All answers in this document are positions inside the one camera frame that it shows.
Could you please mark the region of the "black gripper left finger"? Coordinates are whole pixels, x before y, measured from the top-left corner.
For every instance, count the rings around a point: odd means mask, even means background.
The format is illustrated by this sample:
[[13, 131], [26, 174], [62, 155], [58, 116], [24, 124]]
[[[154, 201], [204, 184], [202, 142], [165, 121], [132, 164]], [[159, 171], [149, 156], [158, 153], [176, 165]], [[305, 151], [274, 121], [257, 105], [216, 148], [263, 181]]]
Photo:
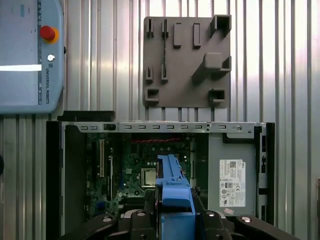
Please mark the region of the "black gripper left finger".
[[110, 214], [98, 215], [75, 230], [59, 238], [61, 240], [155, 240], [155, 191], [144, 197], [144, 208], [127, 211], [122, 218]]

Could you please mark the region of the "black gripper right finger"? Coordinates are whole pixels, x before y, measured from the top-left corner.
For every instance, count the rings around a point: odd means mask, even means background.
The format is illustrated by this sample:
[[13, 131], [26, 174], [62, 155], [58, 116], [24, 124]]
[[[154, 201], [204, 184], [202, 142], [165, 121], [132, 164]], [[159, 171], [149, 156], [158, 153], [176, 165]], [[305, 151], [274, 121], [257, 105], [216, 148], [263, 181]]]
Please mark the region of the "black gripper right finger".
[[254, 216], [222, 216], [207, 210], [198, 193], [192, 194], [196, 240], [296, 240], [297, 237]]

